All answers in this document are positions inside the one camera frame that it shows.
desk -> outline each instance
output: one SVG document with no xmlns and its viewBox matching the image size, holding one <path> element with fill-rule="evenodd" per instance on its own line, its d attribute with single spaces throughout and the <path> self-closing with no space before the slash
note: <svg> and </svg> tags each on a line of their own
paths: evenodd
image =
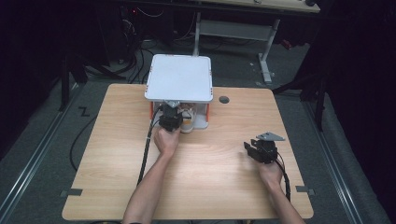
<svg viewBox="0 0 396 224">
<path fill-rule="evenodd" d="M 271 8 L 278 10 L 290 10 L 290 11 L 301 11 L 301 12 L 314 12 L 319 13 L 320 8 L 314 4 L 309 7 L 304 0 L 199 0 L 200 2 L 207 3 L 219 3 L 227 5 L 236 5 L 240 7 L 262 7 Z"/>
<path fill-rule="evenodd" d="M 149 130 L 145 85 L 112 84 L 100 109 L 78 168 L 63 217 L 67 220 L 120 220 L 134 191 Z M 228 104 L 220 96 L 230 99 Z M 209 126 L 182 134 L 166 172 L 154 219 L 258 219 L 276 213 L 243 142 L 270 131 L 290 178 L 291 202 L 303 218 L 313 216 L 274 95 L 265 89 L 214 88 Z M 153 141 L 146 171 L 159 151 Z"/>
</svg>

cable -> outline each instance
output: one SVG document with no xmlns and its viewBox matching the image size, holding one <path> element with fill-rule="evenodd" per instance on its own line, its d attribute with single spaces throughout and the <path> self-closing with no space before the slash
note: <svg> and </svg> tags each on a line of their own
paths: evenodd
<svg viewBox="0 0 396 224">
<path fill-rule="evenodd" d="M 83 64 L 89 64 L 94 69 L 96 69 L 99 72 L 103 73 L 104 76 L 111 77 L 111 78 L 114 78 L 114 79 L 125 79 L 125 77 L 120 77 L 120 76 L 114 74 L 113 72 L 111 72 L 108 69 L 104 68 L 99 63 L 96 63 L 94 61 L 90 61 L 90 60 L 86 59 L 85 57 L 83 57 L 81 55 L 75 54 L 75 56 L 78 57 L 83 62 Z"/>
<path fill-rule="evenodd" d="M 128 77 L 128 81 L 127 81 L 128 84 L 133 83 L 134 79 L 136 78 L 136 77 L 134 77 L 134 78 L 131 79 L 131 77 L 133 76 L 134 72 L 136 72 L 136 67 L 137 66 L 134 67 L 134 71 L 132 71 L 131 75 Z"/>
<path fill-rule="evenodd" d="M 184 38 L 184 39 L 179 39 L 179 40 L 177 40 L 177 41 L 174 41 L 173 43 L 174 43 L 175 45 L 182 46 L 182 47 L 191 46 L 191 45 L 194 45 L 194 41 L 193 41 L 194 37 L 195 37 L 195 35 L 191 35 L 191 36 L 188 36 L 188 37 L 186 37 L 186 38 Z"/>
<path fill-rule="evenodd" d="M 142 81 L 140 82 L 140 84 L 144 84 L 145 83 L 145 79 L 146 79 L 146 76 L 149 74 L 149 70 L 145 73 L 145 75 L 143 75 L 143 77 L 142 77 Z"/>
<path fill-rule="evenodd" d="M 279 152 L 277 153 L 277 155 L 279 155 L 280 159 L 282 160 L 282 165 L 281 165 L 278 160 L 276 160 L 274 157 L 271 156 L 270 153 L 268 153 L 266 150 L 263 150 L 263 151 L 271 158 L 271 160 L 276 162 L 277 166 L 279 166 L 280 170 L 282 171 L 283 177 L 285 178 L 286 198 L 290 202 L 290 181 L 289 181 L 288 175 L 286 174 L 286 165 L 285 165 L 285 162 L 283 162 L 282 156 L 279 154 Z"/>
<path fill-rule="evenodd" d="M 88 126 L 89 126 L 94 120 L 96 120 L 97 117 L 98 117 L 97 115 L 96 115 L 95 117 L 93 117 L 93 118 L 90 120 L 90 122 L 88 122 L 88 123 L 84 126 L 84 128 L 82 128 L 81 131 L 79 131 L 78 135 L 76 136 L 75 140 L 73 141 L 72 146 L 70 147 L 70 150 L 69 150 L 69 160 L 70 160 L 70 163 L 71 163 L 71 165 L 72 165 L 72 167 L 73 167 L 73 169 L 74 169 L 75 171 L 77 171 L 77 166 L 76 166 L 76 165 L 74 164 L 74 162 L 73 162 L 73 148 L 74 148 L 74 146 L 75 146 L 77 140 L 78 140 L 79 137 L 81 136 L 81 134 L 88 128 Z"/>
<path fill-rule="evenodd" d="M 141 64 L 139 70 L 137 71 L 136 75 L 134 75 L 134 73 L 132 73 L 132 74 L 130 75 L 130 78 L 131 78 L 133 75 L 134 75 L 134 78 L 132 78 L 132 79 L 128 82 L 129 84 L 134 83 L 134 80 L 135 80 L 136 78 L 137 78 L 137 81 L 140 82 L 140 76 L 139 76 L 139 74 L 140 74 L 140 72 L 142 71 L 143 66 L 145 65 L 145 57 L 144 57 L 144 55 L 143 55 L 143 50 L 142 50 L 141 48 L 139 48 L 139 49 L 140 49 L 140 55 L 141 55 L 141 57 L 142 57 L 142 64 Z"/>
<path fill-rule="evenodd" d="M 222 37 L 218 37 L 218 36 L 206 36 L 205 38 L 201 38 L 202 40 L 209 40 L 209 42 L 212 44 L 212 42 L 213 41 L 217 41 L 218 42 L 218 45 L 217 46 L 215 46 L 214 48 L 206 48 L 204 45 L 203 45 L 203 41 L 201 41 L 200 43 L 199 43 L 199 47 L 200 48 L 202 48 L 202 49 L 210 49 L 210 50 L 215 50 L 215 49 L 218 49 L 218 48 L 220 48 L 222 45 L 223 45 L 223 43 L 224 43 L 224 41 L 223 41 L 223 38 Z"/>
<path fill-rule="evenodd" d="M 143 40 L 143 42 L 146 42 L 146 43 L 151 42 L 151 41 L 153 41 L 154 44 L 152 46 L 150 46 L 150 47 L 145 47 L 145 49 L 154 49 L 155 47 L 158 46 L 158 39 L 157 38 Z"/>
<path fill-rule="evenodd" d="M 133 57 L 134 57 L 134 61 L 135 61 L 136 63 L 134 64 L 134 70 L 131 72 L 131 75 L 128 76 L 127 83 L 132 83 L 131 77 L 133 76 L 134 72 L 136 71 L 136 67 L 137 67 L 137 58 L 136 58 L 136 55 L 134 54 Z"/>
<path fill-rule="evenodd" d="M 227 38 L 227 37 L 223 37 L 222 41 L 226 44 L 230 44 L 230 45 L 237 45 L 237 46 L 247 46 L 247 45 L 253 45 L 257 42 L 259 42 L 258 40 L 254 40 L 254 39 L 238 39 L 238 38 Z"/>
<path fill-rule="evenodd" d="M 154 56 L 154 53 L 153 53 L 151 50 L 149 50 L 149 49 L 143 49 L 143 48 L 141 48 L 141 49 L 147 51 L 147 52 L 150 53 L 152 56 Z"/>
<path fill-rule="evenodd" d="M 137 180 L 137 185 L 140 184 L 140 181 L 142 181 L 142 179 L 143 179 L 143 174 L 145 173 L 146 162 L 147 162 L 147 160 L 148 160 L 148 154 L 149 154 L 149 142 L 150 142 L 150 140 L 151 140 L 151 132 L 152 132 L 152 128 L 155 126 L 155 123 L 157 123 L 158 120 L 157 120 L 155 123 L 153 123 L 153 122 L 154 122 L 154 120 L 155 120 L 155 116 L 157 115 L 158 111 L 160 111 L 161 108 L 163 108 L 162 105 L 160 105 L 160 106 L 157 107 L 157 109 L 155 110 L 154 114 L 152 115 L 151 123 L 150 123 L 150 125 L 149 125 L 149 127 L 148 127 L 148 136 L 147 136 L 147 138 L 146 138 L 145 153 L 144 153 L 144 155 L 143 155 L 143 161 L 142 161 L 142 166 L 141 166 L 141 168 L 140 168 L 139 179 Z"/>
<path fill-rule="evenodd" d="M 128 25 L 129 25 L 127 32 L 129 33 L 130 29 L 133 28 L 133 29 L 132 29 L 132 33 L 134 33 L 134 25 L 133 25 L 130 21 L 128 21 L 128 20 L 125 20 L 125 19 L 124 19 L 124 20 L 122 20 L 122 21 L 125 21 L 125 22 L 128 23 Z"/>
<path fill-rule="evenodd" d="M 192 21 L 191 21 L 191 24 L 190 24 L 190 28 L 189 28 L 189 31 L 187 31 L 187 33 L 186 34 L 184 34 L 181 38 L 179 38 L 179 39 L 174 39 L 174 41 L 178 41 L 178 40 L 184 40 L 184 39 L 187 39 L 187 38 L 191 38 L 191 37 L 193 37 L 194 35 L 192 35 L 192 36 L 189 36 L 189 37 L 186 37 L 189 33 L 190 33 L 190 31 L 191 31 L 191 28 L 192 28 L 192 26 L 194 25 L 194 21 L 195 21 L 195 15 L 196 15 L 196 12 L 194 12 L 194 14 L 192 15 Z"/>
<path fill-rule="evenodd" d="M 153 17 L 153 18 L 155 18 L 155 17 L 160 17 L 162 14 L 163 14 L 163 11 L 160 13 L 160 14 L 158 14 L 158 15 L 149 15 L 148 13 L 146 13 L 146 12 L 144 12 L 142 9 L 140 9 L 140 8 L 138 8 L 138 10 L 140 11 L 140 12 L 142 12 L 143 14 L 145 14 L 146 16 L 148 16 L 148 17 Z"/>
<path fill-rule="evenodd" d="M 114 73 L 115 75 L 119 75 L 119 74 L 121 74 L 121 73 L 123 73 L 123 72 L 126 72 L 126 71 L 130 70 L 131 68 L 133 68 L 134 65 L 135 65 L 135 63 L 136 63 L 135 60 L 131 60 L 131 61 L 128 63 L 128 65 L 126 65 L 125 67 L 121 68 L 120 70 L 114 71 L 114 72 L 112 72 L 112 73 Z M 98 73 L 98 72 L 92 71 L 92 70 L 89 69 L 88 67 L 85 67 L 85 71 L 88 72 L 88 73 L 90 73 L 90 74 L 92 74 L 92 75 L 95 75 L 95 76 L 103 76 L 103 75 L 104 75 L 103 73 Z"/>
</svg>

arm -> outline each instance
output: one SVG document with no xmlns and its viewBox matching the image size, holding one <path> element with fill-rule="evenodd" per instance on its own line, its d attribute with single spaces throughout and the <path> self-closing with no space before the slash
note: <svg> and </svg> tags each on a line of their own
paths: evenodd
<svg viewBox="0 0 396 224">
<path fill-rule="evenodd" d="M 150 223 L 161 197 L 163 179 L 169 162 L 178 145 L 180 130 L 168 133 L 160 128 L 154 135 L 154 142 L 160 156 L 136 187 L 126 207 L 122 223 Z"/>
<path fill-rule="evenodd" d="M 295 210 L 293 205 L 286 198 L 285 193 L 280 187 L 282 171 L 275 162 L 270 164 L 257 162 L 260 172 L 260 178 L 267 187 L 268 192 L 274 203 L 274 208 L 279 216 L 281 223 L 304 223 L 300 214 Z"/>
</svg>

metal bracket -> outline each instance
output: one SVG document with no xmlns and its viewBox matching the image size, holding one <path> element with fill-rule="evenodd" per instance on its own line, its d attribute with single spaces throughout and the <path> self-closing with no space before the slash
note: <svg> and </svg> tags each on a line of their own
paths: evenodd
<svg viewBox="0 0 396 224">
<path fill-rule="evenodd" d="M 256 137 L 263 141 L 285 141 L 284 137 L 281 137 L 279 135 L 270 132 L 259 134 Z"/>
<path fill-rule="evenodd" d="M 175 108 L 178 105 L 180 105 L 180 101 L 168 101 L 168 100 L 165 100 L 165 102 L 166 102 L 167 105 L 169 105 L 172 108 Z"/>
</svg>

gray carpet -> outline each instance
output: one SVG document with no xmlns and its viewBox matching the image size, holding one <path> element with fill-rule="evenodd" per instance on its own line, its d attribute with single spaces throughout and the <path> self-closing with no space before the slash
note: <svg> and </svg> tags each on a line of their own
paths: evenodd
<svg viewBox="0 0 396 224">
<path fill-rule="evenodd" d="M 201 43 L 200 55 L 211 58 L 214 86 L 274 89 L 292 81 L 309 49 L 307 45 L 290 50 L 273 45 L 267 62 L 270 71 L 275 73 L 274 83 L 265 85 L 257 59 L 261 43 L 241 43 L 232 42 L 217 45 L 209 40 L 206 42 L 203 40 Z M 188 42 L 183 42 L 183 44 L 186 46 L 175 44 L 169 47 L 161 43 L 146 42 L 143 47 L 154 53 L 192 54 L 192 46 L 188 45 Z M 143 71 L 149 68 L 150 55 L 148 51 L 144 51 L 145 66 Z M 142 58 L 139 54 L 136 56 L 140 64 Z M 118 66 L 121 65 L 115 64 L 112 68 L 117 69 Z M 123 75 L 128 77 L 132 71 Z M 17 205 L 11 209 L 12 214 L 7 219 L 7 223 L 90 223 L 69 222 L 62 218 L 66 198 L 62 197 L 61 193 L 71 187 L 75 176 L 75 171 L 69 160 L 70 149 L 78 134 L 97 115 L 107 86 L 114 82 L 116 81 L 108 78 L 90 76 L 86 85 L 76 88 L 74 92 L 80 90 L 80 93 L 74 98 L 67 113 L 64 114 L 62 123 L 49 142 L 45 157 Z M 315 214 L 306 222 L 352 223 L 324 160 L 316 127 L 312 125 L 312 118 L 307 113 L 306 109 L 312 104 L 300 102 L 298 93 L 298 91 L 280 93 L 276 95 L 276 102 L 304 182 L 315 192 L 310 195 Z M 6 199 L 52 121 L 56 116 L 59 116 L 59 106 L 60 83 L 53 89 L 49 99 L 34 113 L 19 140 L 7 156 L 1 160 L 0 199 L 2 201 Z M 376 200 L 370 184 L 350 150 L 328 97 L 325 106 L 324 132 L 322 134 L 325 136 L 342 171 L 342 176 L 349 186 L 350 193 L 359 209 L 362 223 L 389 223 L 386 213 Z M 87 126 L 87 129 L 81 133 L 74 144 L 73 162 L 77 166 L 88 142 L 92 126 L 93 123 Z M 277 223 L 277 221 L 257 220 L 255 223 Z"/>
</svg>

